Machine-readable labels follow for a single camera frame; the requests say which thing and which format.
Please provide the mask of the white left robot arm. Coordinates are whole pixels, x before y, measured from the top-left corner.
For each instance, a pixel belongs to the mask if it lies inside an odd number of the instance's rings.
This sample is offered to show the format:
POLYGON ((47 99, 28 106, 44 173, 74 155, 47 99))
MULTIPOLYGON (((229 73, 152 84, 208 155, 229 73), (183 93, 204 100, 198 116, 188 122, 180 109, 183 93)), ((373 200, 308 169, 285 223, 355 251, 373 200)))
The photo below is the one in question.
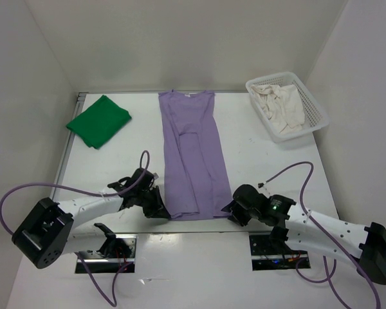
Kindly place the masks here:
POLYGON ((140 206, 146 218, 170 219, 157 186, 121 195, 107 193, 59 202, 43 198, 13 233, 12 243, 38 269, 50 266, 63 254, 84 251, 87 246, 106 258, 115 251, 116 236, 104 223, 95 223, 95 229, 79 236, 73 231, 89 221, 133 206, 140 206))

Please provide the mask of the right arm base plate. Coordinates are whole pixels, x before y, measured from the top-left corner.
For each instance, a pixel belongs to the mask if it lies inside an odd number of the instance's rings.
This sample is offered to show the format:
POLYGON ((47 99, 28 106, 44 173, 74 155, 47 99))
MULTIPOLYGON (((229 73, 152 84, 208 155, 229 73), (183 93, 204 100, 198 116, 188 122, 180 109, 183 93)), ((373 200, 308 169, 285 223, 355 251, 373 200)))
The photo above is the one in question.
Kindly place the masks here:
POLYGON ((249 234, 249 242, 253 271, 311 268, 306 251, 273 245, 269 232, 249 234))

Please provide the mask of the green t shirt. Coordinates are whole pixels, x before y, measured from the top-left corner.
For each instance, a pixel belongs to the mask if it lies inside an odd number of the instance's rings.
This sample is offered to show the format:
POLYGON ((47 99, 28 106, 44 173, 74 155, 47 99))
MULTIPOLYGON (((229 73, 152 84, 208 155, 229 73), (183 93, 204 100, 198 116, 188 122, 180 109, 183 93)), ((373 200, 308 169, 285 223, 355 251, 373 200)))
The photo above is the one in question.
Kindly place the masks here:
POLYGON ((100 149, 131 120, 128 110, 102 95, 66 124, 66 128, 79 136, 88 147, 100 149))

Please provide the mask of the lavender t shirt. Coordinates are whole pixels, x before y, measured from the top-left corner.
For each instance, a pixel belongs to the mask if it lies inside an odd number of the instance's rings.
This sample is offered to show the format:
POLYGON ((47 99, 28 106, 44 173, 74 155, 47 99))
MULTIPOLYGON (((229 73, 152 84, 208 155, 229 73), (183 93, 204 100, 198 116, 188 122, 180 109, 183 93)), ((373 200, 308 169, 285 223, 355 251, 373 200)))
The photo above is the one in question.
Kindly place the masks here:
POLYGON ((228 216, 232 197, 214 119, 215 93, 158 95, 163 128, 165 206, 173 220, 228 216))

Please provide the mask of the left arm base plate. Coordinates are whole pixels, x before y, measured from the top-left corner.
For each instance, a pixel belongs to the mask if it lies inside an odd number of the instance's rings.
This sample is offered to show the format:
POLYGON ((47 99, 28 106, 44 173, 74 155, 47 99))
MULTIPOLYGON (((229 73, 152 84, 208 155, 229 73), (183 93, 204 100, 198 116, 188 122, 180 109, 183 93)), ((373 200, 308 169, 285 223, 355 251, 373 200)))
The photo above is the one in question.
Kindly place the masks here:
POLYGON ((137 239, 136 234, 117 234, 108 245, 79 254, 93 274, 114 274, 126 264, 123 273, 134 273, 137 239))

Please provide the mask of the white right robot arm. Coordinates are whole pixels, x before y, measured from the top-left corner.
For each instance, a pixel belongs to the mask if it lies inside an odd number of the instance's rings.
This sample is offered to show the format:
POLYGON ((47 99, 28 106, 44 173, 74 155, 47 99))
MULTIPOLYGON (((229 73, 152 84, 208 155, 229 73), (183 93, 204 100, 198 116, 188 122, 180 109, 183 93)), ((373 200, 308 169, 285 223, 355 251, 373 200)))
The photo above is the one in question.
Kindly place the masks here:
POLYGON ((257 220, 272 228, 269 243, 276 253, 316 252, 352 263, 376 284, 386 285, 386 228, 372 222, 358 225, 304 211, 301 204, 278 194, 266 197, 252 186, 242 186, 223 208, 228 219, 242 227, 257 220))

